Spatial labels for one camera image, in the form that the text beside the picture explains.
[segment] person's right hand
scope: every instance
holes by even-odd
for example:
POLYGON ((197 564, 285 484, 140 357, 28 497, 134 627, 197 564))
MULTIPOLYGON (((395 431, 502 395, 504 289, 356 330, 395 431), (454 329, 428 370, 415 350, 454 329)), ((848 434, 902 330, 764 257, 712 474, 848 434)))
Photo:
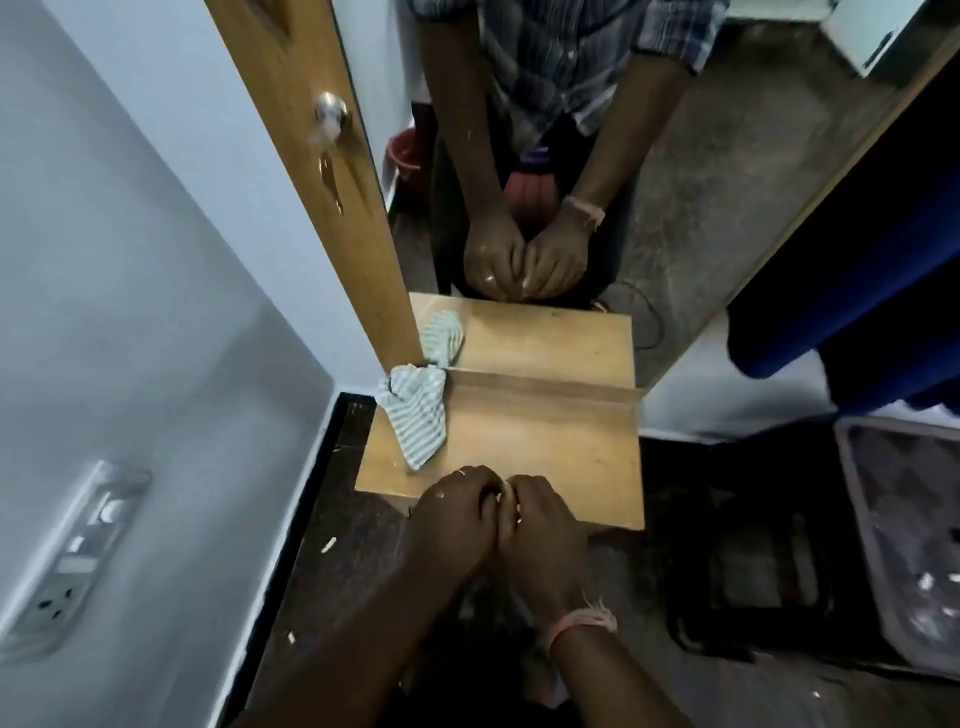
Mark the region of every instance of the person's right hand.
POLYGON ((497 550, 541 628, 587 606, 587 532, 545 477, 508 479, 498 511, 497 550))
POLYGON ((514 218, 506 210, 470 220, 464 248, 467 283, 495 301, 519 301, 525 245, 514 218))

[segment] wooden door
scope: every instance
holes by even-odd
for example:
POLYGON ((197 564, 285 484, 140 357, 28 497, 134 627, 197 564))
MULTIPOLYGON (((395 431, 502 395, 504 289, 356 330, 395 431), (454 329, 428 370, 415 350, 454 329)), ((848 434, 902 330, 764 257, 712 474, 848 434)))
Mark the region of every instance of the wooden door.
POLYGON ((417 324, 329 0, 206 4, 380 364, 390 371, 420 363, 417 324), (315 104, 325 92, 344 101, 349 117, 329 150, 327 179, 339 200, 312 142, 315 104))

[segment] dusty floor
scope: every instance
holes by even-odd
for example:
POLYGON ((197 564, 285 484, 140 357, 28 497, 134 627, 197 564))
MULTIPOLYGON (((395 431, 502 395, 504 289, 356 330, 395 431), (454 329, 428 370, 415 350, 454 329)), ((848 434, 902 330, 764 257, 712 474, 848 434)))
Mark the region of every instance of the dusty floor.
MULTIPOLYGON (((404 519, 378 497, 353 491, 372 412, 371 402, 350 406, 257 675, 254 701, 349 616, 402 557, 404 519), (321 554, 334 536, 336 545, 321 554)), ((596 537, 590 571, 593 589, 617 614, 626 645, 697 726, 960 725, 956 688, 893 682, 811 663, 771 659, 750 665, 680 650, 666 631, 662 595, 668 512, 681 486, 669 474, 676 472, 675 460, 676 454, 656 441, 644 441, 650 528, 596 537)))
MULTIPOLYGON (((930 3, 868 79, 813 26, 725 29, 643 165, 620 270, 665 326, 629 287, 605 295, 634 316, 637 386, 692 343, 896 103, 956 24, 947 4, 930 3)), ((426 221, 400 213, 394 237, 409 289, 436 291, 426 221)))

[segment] plywood board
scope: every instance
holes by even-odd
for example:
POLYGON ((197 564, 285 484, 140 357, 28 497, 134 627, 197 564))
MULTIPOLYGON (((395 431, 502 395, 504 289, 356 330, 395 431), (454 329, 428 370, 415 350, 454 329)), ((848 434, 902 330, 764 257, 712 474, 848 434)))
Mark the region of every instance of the plywood board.
POLYGON ((597 311, 410 294, 419 327, 452 309, 464 327, 459 369, 633 388, 631 318, 597 311))
POLYGON ((356 489, 413 502, 443 475, 486 465, 501 477, 543 475, 580 521, 642 529, 635 412, 631 404, 448 382, 440 451, 411 471, 378 407, 356 489))

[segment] cable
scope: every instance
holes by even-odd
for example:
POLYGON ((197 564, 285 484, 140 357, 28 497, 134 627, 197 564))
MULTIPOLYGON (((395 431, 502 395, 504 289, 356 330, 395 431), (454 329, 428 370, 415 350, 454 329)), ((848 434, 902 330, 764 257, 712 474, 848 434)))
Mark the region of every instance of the cable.
POLYGON ((650 303, 650 299, 647 298, 647 295, 640 290, 639 286, 635 283, 631 283, 628 280, 615 280, 614 284, 619 283, 620 285, 625 285, 630 288, 634 293, 638 294, 647 304, 647 308, 650 309, 650 315, 653 317, 654 322, 657 325, 657 335, 654 337, 653 344, 644 344, 643 346, 638 346, 634 344, 635 352, 648 352, 651 349, 655 349, 660 344, 663 343, 663 338, 666 336, 666 323, 663 320, 663 316, 660 315, 660 312, 650 303))

